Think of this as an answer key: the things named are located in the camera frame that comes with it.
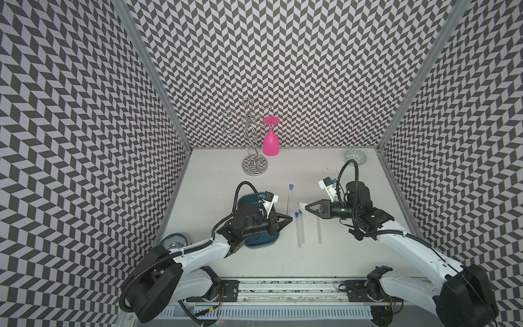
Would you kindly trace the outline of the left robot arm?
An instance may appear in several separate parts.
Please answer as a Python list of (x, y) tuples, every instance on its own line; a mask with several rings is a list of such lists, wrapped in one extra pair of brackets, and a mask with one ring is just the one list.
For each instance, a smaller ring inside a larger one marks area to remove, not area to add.
[(261, 212), (265, 218), (256, 222), (260, 213), (245, 204), (216, 223), (206, 241), (174, 250), (162, 245), (152, 248), (121, 285), (119, 309), (146, 323), (172, 300), (207, 296), (215, 283), (206, 269), (211, 262), (236, 253), (246, 237), (277, 234), (293, 221), (293, 217), (268, 212), (265, 207)]

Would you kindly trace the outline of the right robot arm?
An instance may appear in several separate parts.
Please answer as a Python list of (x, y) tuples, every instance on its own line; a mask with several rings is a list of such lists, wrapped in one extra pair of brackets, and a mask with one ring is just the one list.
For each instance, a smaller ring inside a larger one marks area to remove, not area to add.
[(347, 227), (357, 240), (371, 238), (386, 245), (427, 279), (406, 277), (387, 266), (376, 267), (367, 275), (370, 300), (400, 298), (434, 314), (444, 326), (487, 326), (496, 321), (497, 301), (481, 266), (465, 266), (409, 233), (392, 215), (373, 206), (369, 188), (362, 182), (350, 182), (342, 192), (336, 180), (327, 177), (319, 187), (329, 198), (306, 205), (307, 212), (323, 220), (351, 220)]

